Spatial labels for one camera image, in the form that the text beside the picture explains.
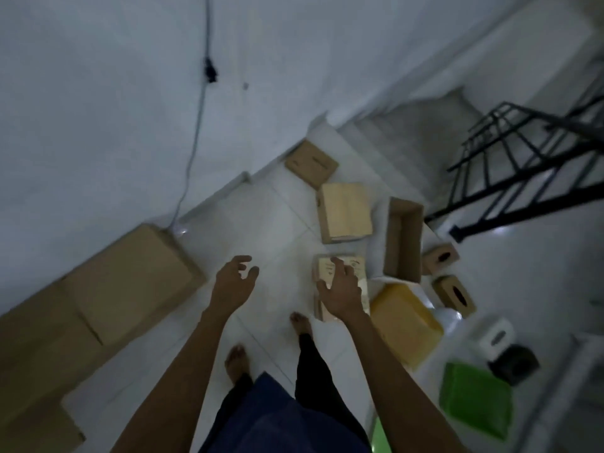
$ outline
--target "person's left hand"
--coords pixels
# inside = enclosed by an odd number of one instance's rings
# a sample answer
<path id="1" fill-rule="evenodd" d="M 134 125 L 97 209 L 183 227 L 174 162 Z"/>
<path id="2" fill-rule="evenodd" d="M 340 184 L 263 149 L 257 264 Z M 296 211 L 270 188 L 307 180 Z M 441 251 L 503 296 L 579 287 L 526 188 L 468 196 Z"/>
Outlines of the person's left hand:
<path id="1" fill-rule="evenodd" d="M 252 267 L 246 278 L 239 273 L 246 269 L 244 262 L 251 260 L 251 256 L 235 256 L 216 274 L 208 310 L 219 318 L 227 320 L 252 294 L 260 269 Z"/>

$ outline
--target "forearm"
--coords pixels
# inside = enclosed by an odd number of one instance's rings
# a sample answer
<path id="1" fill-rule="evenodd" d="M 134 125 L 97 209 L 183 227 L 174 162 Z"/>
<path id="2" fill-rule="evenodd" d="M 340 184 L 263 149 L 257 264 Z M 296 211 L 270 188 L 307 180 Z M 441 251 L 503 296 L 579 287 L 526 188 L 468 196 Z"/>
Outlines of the forearm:
<path id="1" fill-rule="evenodd" d="M 440 411 L 417 386 L 382 340 L 368 315 L 345 319 L 369 384 L 373 402 L 394 452 L 462 452 Z"/>
<path id="2" fill-rule="evenodd" d="M 226 318 L 202 313 L 177 357 L 136 411 L 112 449 L 188 452 Z"/>

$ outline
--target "foot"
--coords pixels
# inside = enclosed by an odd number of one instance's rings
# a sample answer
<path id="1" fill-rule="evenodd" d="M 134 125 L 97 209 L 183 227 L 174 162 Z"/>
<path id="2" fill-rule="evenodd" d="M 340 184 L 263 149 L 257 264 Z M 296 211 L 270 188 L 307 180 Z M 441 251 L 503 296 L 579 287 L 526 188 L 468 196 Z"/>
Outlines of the foot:
<path id="1" fill-rule="evenodd" d="M 312 337 L 312 327 L 310 326 L 310 321 L 302 313 L 293 312 L 289 316 L 289 320 L 291 321 L 296 334 L 308 334 Z"/>
<path id="2" fill-rule="evenodd" d="M 231 348 L 225 361 L 225 368 L 233 385 L 238 382 L 243 374 L 249 375 L 249 359 L 243 345 L 238 344 Z"/>

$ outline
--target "cable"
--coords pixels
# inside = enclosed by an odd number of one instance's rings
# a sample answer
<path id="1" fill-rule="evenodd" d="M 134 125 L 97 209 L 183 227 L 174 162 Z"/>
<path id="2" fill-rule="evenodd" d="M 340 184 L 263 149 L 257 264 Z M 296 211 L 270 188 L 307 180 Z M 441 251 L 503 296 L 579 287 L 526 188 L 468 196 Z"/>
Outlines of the cable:
<path id="1" fill-rule="evenodd" d="M 197 155 L 197 149 L 199 144 L 199 133 L 201 130 L 201 121 L 204 117 L 204 106 L 205 106 L 205 90 L 210 83 L 217 81 L 218 73 L 214 68 L 212 59 L 210 58 L 210 45 L 211 45 L 211 32 L 212 32 L 212 12 L 211 12 L 211 0 L 205 0 L 205 48 L 204 48 L 204 79 L 201 82 L 201 90 L 199 93 L 199 103 L 197 108 L 197 120 L 195 122 L 195 134 L 193 136 L 193 146 L 191 147 L 191 155 L 187 161 L 187 167 L 185 168 L 185 187 L 182 191 L 182 195 L 176 205 L 174 216 L 170 221 L 168 229 L 174 233 L 174 227 L 178 220 L 178 216 L 181 213 L 181 206 L 187 197 L 189 183 L 191 182 L 191 168 L 193 167 L 193 161 Z"/>

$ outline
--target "leg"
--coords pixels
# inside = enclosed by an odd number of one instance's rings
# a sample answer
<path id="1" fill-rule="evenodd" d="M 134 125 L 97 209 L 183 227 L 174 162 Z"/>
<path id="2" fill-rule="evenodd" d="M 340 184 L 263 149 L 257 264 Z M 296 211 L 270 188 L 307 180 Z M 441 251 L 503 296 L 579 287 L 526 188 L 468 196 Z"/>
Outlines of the leg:
<path id="1" fill-rule="evenodd" d="M 234 386 L 222 401 L 222 405 L 216 414 L 214 424 L 212 425 L 204 444 L 201 446 L 199 453 L 205 453 L 210 448 L 228 419 L 235 413 L 239 405 L 241 405 L 243 398 L 252 389 L 252 386 L 254 386 L 252 377 L 249 376 L 248 356 L 242 345 L 235 345 L 231 349 L 225 361 L 225 367 L 227 369 L 226 373 L 228 373 Z"/>
<path id="2" fill-rule="evenodd" d="M 335 419 L 369 445 L 365 429 L 344 404 L 333 384 L 329 367 L 316 349 L 310 321 L 300 313 L 292 313 L 290 320 L 298 333 L 300 345 L 296 400 L 305 408 L 325 413 Z"/>

